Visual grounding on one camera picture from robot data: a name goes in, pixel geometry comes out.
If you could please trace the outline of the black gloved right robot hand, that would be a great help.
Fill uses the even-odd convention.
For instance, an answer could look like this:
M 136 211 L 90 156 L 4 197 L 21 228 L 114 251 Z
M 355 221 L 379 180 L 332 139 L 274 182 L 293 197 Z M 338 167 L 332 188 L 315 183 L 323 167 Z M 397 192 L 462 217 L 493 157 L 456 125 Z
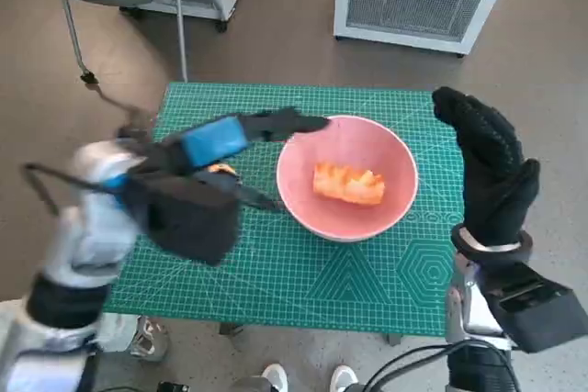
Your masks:
M 518 242 L 539 190 L 540 163 L 527 159 L 514 126 L 494 107 L 450 87 L 432 93 L 435 117 L 451 126 L 464 162 L 464 227 L 481 245 Z

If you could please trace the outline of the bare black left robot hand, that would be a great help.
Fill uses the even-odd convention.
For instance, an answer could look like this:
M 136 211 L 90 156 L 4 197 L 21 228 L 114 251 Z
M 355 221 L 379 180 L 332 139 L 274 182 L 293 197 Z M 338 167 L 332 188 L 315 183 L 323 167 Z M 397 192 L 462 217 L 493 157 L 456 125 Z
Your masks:
M 238 183 L 236 178 L 222 178 L 214 165 L 244 150 L 254 141 L 285 141 L 296 133 L 325 129 L 328 118 L 305 116 L 294 107 L 282 107 L 254 114 L 235 113 L 190 129 L 174 133 L 158 143 L 142 144 L 145 160 L 108 184 L 120 190 L 130 189 L 130 177 L 159 173 L 165 176 L 192 176 L 233 195 L 249 207 L 277 210 L 279 203 L 259 191 Z

